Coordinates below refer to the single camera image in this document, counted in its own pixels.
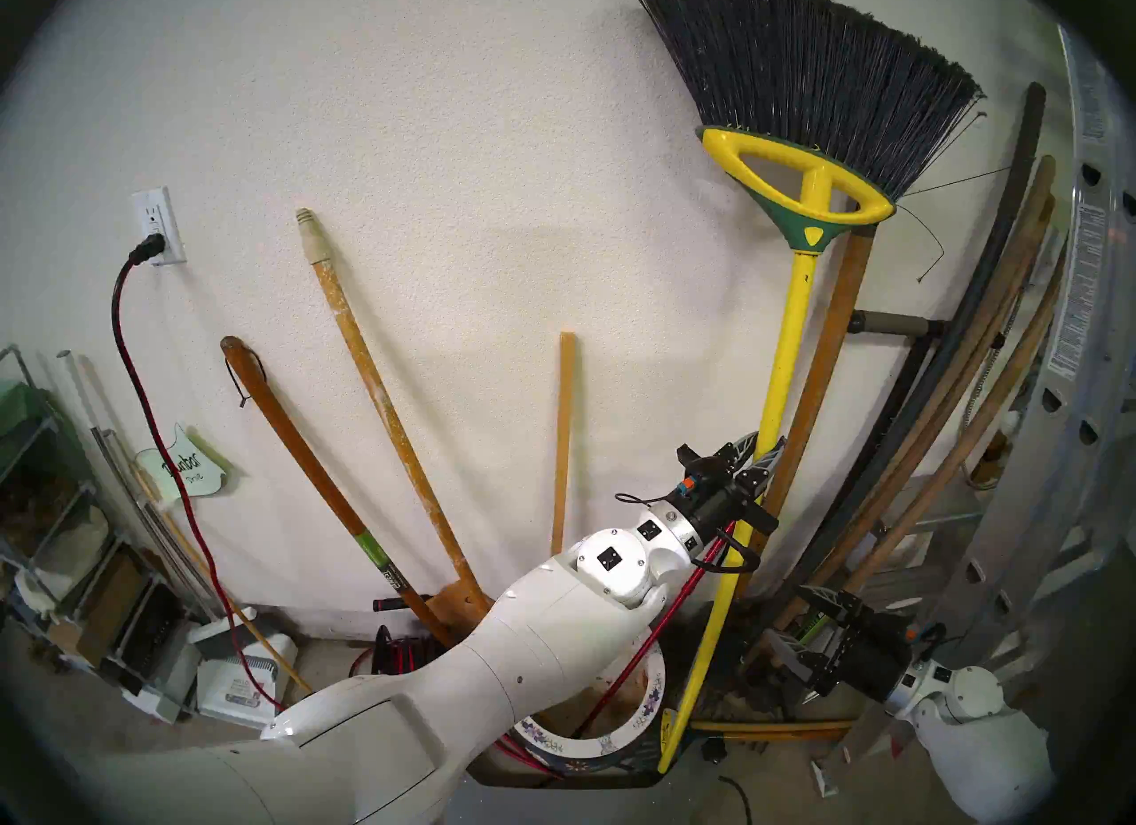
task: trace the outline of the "yellow broom handle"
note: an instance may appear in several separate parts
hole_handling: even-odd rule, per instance
[[[810,176],[805,176],[802,181],[802,203],[822,207],[827,210],[830,197],[830,181],[815,180]],[[774,353],[774,368],[769,374],[769,389],[766,391],[766,405],[761,410],[761,426],[758,428],[757,455],[765,455],[777,445],[777,440],[780,436],[782,416],[785,414],[788,388],[793,381],[793,367],[796,366],[796,356],[801,350],[804,318],[809,312],[809,294],[812,291],[812,275],[817,268],[817,253],[793,253],[793,273],[790,276],[788,295],[785,297],[785,314],[782,316],[777,351]],[[752,533],[753,527],[749,523],[740,522],[734,526],[734,538],[742,545],[749,545]],[[733,548],[727,549],[724,565],[737,566],[741,564],[742,557]],[[699,694],[702,692],[702,683],[710,669],[715,648],[718,647],[721,627],[726,625],[726,615],[729,612],[729,605],[734,599],[734,590],[737,589],[740,577],[738,574],[725,574],[718,581],[718,591],[715,593],[713,608],[710,609],[710,619],[707,622],[705,630],[702,631],[702,641],[699,642],[698,653],[694,655],[694,663],[686,678],[686,688],[683,689],[683,699],[678,703],[670,733],[662,745],[659,773],[666,773],[675,760],[678,743],[682,741],[686,725],[694,713],[694,703],[698,702]]]
[[[815,253],[793,253],[793,274],[790,275],[788,295],[785,297],[782,331],[777,338],[774,368],[769,373],[769,388],[766,390],[766,406],[761,410],[761,425],[758,427],[757,455],[765,455],[777,445],[780,436],[782,417],[785,415],[788,389],[793,383],[793,368],[801,351],[804,319],[809,315],[809,294],[816,268]]]

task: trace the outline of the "broom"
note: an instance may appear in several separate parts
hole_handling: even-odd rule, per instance
[[[958,64],[868,15],[829,0],[638,0],[699,110],[710,157],[766,211],[793,268],[758,434],[780,435],[817,257],[849,228],[870,234],[982,95]],[[799,198],[742,156],[801,173]],[[853,210],[833,211],[840,190]],[[752,528],[734,536],[747,544]],[[736,567],[733,550],[726,565]],[[737,584],[724,575],[659,763],[666,773],[702,689]]]

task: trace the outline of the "electrical outlet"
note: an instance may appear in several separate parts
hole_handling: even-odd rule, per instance
[[[174,208],[169,205],[169,190],[145,189],[131,195],[134,201],[134,213],[137,216],[139,241],[143,241],[154,232],[166,239],[166,249],[150,260],[150,265],[168,266],[172,262],[185,261],[185,248],[177,234],[177,223],[174,222]]]

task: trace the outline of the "black broom bristles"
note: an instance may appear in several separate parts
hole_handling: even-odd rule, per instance
[[[818,149],[895,201],[982,97],[914,36],[832,0],[638,0],[704,125]]]

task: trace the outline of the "handle tip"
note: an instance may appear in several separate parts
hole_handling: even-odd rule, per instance
[[[327,235],[324,234],[316,215],[308,208],[301,207],[295,211],[295,222],[300,227],[300,240],[303,242],[303,255],[311,265],[323,262],[332,258],[332,247],[327,243]]]

